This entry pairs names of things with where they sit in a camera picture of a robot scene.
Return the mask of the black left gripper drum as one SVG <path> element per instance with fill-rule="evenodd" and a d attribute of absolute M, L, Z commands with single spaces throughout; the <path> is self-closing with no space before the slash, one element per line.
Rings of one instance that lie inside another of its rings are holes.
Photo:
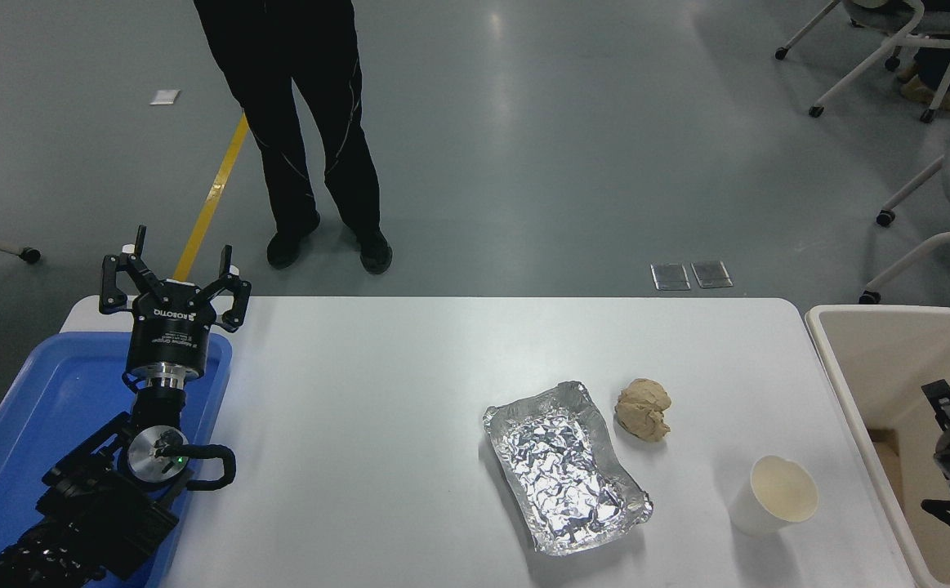
<path fill-rule="evenodd" d="M 132 334 L 125 372 L 147 377 L 160 364 L 182 368 L 186 377 L 205 375 L 210 328 L 218 316 L 211 301 L 224 287 L 199 289 L 194 284 L 138 284 L 132 302 Z"/>

